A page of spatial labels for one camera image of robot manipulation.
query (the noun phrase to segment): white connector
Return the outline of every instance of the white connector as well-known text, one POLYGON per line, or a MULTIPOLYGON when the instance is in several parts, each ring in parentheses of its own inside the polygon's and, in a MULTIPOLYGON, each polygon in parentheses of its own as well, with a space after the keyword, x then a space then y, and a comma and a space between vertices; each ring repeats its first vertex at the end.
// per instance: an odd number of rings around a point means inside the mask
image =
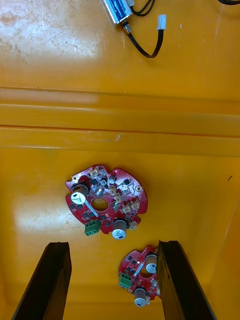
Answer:
POLYGON ((129 229, 136 230, 137 229, 137 222, 136 221, 129 222, 129 229))
POLYGON ((128 3, 129 7, 132 7, 135 5, 134 0, 126 0, 126 2, 128 3))
POLYGON ((157 30, 166 30, 167 29, 167 15, 160 14, 157 17, 157 30))

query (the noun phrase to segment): green terminal block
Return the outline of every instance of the green terminal block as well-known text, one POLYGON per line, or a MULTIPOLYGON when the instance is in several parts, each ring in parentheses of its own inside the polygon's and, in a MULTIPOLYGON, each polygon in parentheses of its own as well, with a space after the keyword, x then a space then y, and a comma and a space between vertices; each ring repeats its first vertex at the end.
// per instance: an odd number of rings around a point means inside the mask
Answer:
POLYGON ((122 288, 130 289, 131 282, 132 282, 132 278, 130 277, 130 275, 123 273, 123 272, 120 273, 119 278, 118 278, 118 284, 122 288))
POLYGON ((85 235, 92 236, 97 234, 100 230, 100 227, 101 227, 101 222, 98 219, 89 221, 85 225, 85 235))

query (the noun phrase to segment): capacitor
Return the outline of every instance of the capacitor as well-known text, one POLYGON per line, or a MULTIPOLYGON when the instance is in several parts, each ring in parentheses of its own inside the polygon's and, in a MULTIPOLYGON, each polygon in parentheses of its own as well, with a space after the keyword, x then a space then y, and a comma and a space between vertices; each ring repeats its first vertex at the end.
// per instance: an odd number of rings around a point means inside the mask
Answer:
POLYGON ((83 205, 86 202, 88 194, 89 189, 85 185, 79 184, 71 194, 71 201, 76 205, 83 205))
POLYGON ((115 239, 124 239, 127 235, 127 223, 123 220, 116 220, 113 223, 112 236, 115 239))
POLYGON ((134 303, 137 307, 145 307, 147 304, 146 291, 143 288, 137 288, 134 292, 134 303))
POLYGON ((146 270, 150 274, 155 274, 157 270, 157 256, 150 254, 146 257, 146 270))

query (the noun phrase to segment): red circuit board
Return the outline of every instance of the red circuit board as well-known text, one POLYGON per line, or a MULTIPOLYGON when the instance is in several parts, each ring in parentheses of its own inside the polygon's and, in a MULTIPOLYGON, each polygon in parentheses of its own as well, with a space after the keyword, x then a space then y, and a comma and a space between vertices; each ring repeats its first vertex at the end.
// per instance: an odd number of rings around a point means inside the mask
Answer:
POLYGON ((66 196, 66 203, 72 214, 84 225, 98 219, 104 234, 113 231, 113 222, 116 218, 124 219, 129 229, 130 224, 138 225, 141 222, 138 214, 145 214, 147 211, 148 200, 143 186, 120 168, 108 172, 103 165, 93 165, 72 176, 71 181, 66 182, 66 186, 73 193, 80 183, 85 183, 90 190, 86 198, 89 204, 92 205, 96 198, 102 198, 107 202, 108 208, 105 211, 96 210, 98 217, 95 217, 85 204, 80 206, 74 204, 71 194, 66 196), (114 183, 110 183, 112 176, 116 179, 114 183))
POLYGON ((142 266, 141 269, 146 268, 146 257, 149 254, 157 254, 157 251, 158 248, 148 245, 143 252, 135 250, 123 259, 118 270, 118 276, 120 273, 131 276, 131 287, 128 290, 129 293, 134 294, 137 287, 142 287, 146 290, 146 295, 150 300, 154 300, 156 296, 161 298, 157 273, 153 273, 152 276, 151 273, 149 273, 150 277, 144 277, 141 275, 140 271, 135 275, 139 267, 142 266))

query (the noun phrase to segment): yellow plastic tray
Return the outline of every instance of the yellow plastic tray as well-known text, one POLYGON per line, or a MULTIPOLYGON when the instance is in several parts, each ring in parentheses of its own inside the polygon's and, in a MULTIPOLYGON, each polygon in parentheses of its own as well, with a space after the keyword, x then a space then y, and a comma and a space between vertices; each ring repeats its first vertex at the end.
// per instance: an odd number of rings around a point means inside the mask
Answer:
MULTIPOLYGON (((139 8, 145 1, 139 0, 139 8)), ((49 242, 68 241, 64 320, 164 319, 118 287, 132 250, 178 240, 219 320, 239 317, 240 6, 156 1, 131 18, 142 57, 100 0, 0 0, 0 319, 11 319, 49 242), (116 241, 85 237, 65 181, 93 164, 144 185, 148 212, 116 241)))

